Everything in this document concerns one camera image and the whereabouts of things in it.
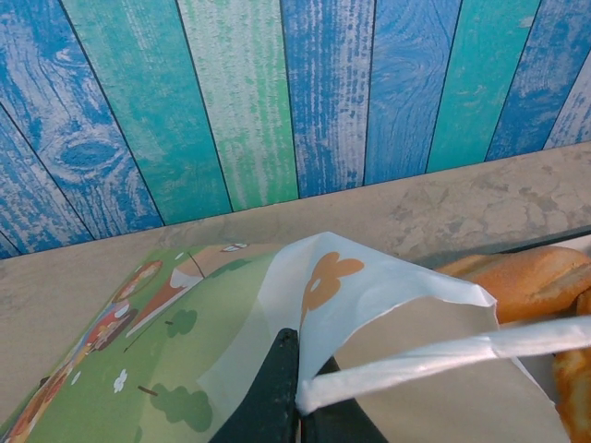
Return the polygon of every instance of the turquoise wooden plank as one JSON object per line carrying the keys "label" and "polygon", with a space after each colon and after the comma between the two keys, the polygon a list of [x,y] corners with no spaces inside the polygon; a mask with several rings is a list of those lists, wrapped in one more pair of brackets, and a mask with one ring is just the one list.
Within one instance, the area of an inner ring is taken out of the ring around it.
{"label": "turquoise wooden plank", "polygon": [[485,160],[539,0],[464,0],[427,172]]}
{"label": "turquoise wooden plank", "polygon": [[231,211],[175,0],[64,0],[167,224]]}
{"label": "turquoise wooden plank", "polygon": [[544,148],[591,48],[591,0],[542,0],[487,161]]}
{"label": "turquoise wooden plank", "polygon": [[3,233],[0,233],[0,259],[11,258],[19,256],[20,253],[17,249],[8,241]]}
{"label": "turquoise wooden plank", "polygon": [[283,1],[300,197],[363,184],[374,2]]}
{"label": "turquoise wooden plank", "polygon": [[591,54],[562,106],[545,150],[591,140]]}
{"label": "turquoise wooden plank", "polygon": [[425,172],[461,0],[378,0],[366,185]]}
{"label": "turquoise wooden plank", "polygon": [[0,4],[0,100],[95,238],[162,225],[57,0]]}
{"label": "turquoise wooden plank", "polygon": [[278,0],[179,0],[234,210],[297,195]]}
{"label": "turquoise wooden plank", "polygon": [[23,136],[0,107],[0,230],[20,252],[92,240]]}

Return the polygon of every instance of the wood grain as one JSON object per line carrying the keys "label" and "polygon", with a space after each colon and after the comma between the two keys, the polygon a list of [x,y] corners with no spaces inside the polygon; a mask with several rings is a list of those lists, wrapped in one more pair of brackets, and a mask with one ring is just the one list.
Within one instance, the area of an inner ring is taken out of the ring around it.
{"label": "wood grain", "polygon": [[234,210],[297,198],[278,0],[179,0]]}
{"label": "wood grain", "polygon": [[302,198],[363,184],[373,12],[370,1],[283,2]]}
{"label": "wood grain", "polygon": [[0,260],[3,258],[11,258],[19,256],[20,253],[17,249],[8,241],[3,233],[0,233]]}
{"label": "wood grain", "polygon": [[464,0],[428,172],[485,160],[539,0]]}
{"label": "wood grain", "polygon": [[542,150],[591,48],[591,0],[543,0],[487,161]]}
{"label": "wood grain", "polygon": [[556,119],[545,150],[591,140],[591,54]]}
{"label": "wood grain", "polygon": [[0,100],[92,235],[162,226],[59,3],[2,13]]}
{"label": "wood grain", "polygon": [[366,185],[427,167],[461,0],[378,0]]}
{"label": "wood grain", "polygon": [[0,229],[22,253],[92,240],[26,140],[0,107]]}
{"label": "wood grain", "polygon": [[165,223],[231,210],[175,0],[64,0]]}

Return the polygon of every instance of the beige countertop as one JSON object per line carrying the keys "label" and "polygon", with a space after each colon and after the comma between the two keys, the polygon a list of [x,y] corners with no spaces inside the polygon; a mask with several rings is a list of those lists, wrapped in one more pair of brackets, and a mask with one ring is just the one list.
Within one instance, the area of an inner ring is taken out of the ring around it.
{"label": "beige countertop", "polygon": [[0,421],[152,249],[331,231],[433,267],[591,224],[591,143],[0,261]]}

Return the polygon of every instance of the orange flower print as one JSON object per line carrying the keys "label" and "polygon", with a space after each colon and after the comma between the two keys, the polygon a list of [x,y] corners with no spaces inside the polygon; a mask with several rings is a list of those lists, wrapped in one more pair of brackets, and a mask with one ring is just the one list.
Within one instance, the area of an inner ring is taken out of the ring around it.
{"label": "orange flower print", "polygon": [[306,285],[304,299],[302,300],[302,318],[300,327],[308,311],[312,311],[324,305],[341,289],[341,277],[355,274],[363,269],[363,262],[355,258],[346,258],[339,261],[338,252],[329,252],[316,264],[312,277]]}

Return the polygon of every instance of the bread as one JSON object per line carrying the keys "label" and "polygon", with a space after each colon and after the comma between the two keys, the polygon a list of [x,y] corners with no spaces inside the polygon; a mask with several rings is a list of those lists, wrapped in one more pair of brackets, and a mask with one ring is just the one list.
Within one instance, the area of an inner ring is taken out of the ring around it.
{"label": "bread", "polygon": [[591,258],[560,246],[470,256],[436,271],[486,289],[497,299],[501,324],[555,314],[591,288]]}
{"label": "bread", "polygon": [[[591,315],[591,290],[577,299],[577,315]],[[591,442],[591,349],[558,353],[552,366],[558,414],[572,443]]]}

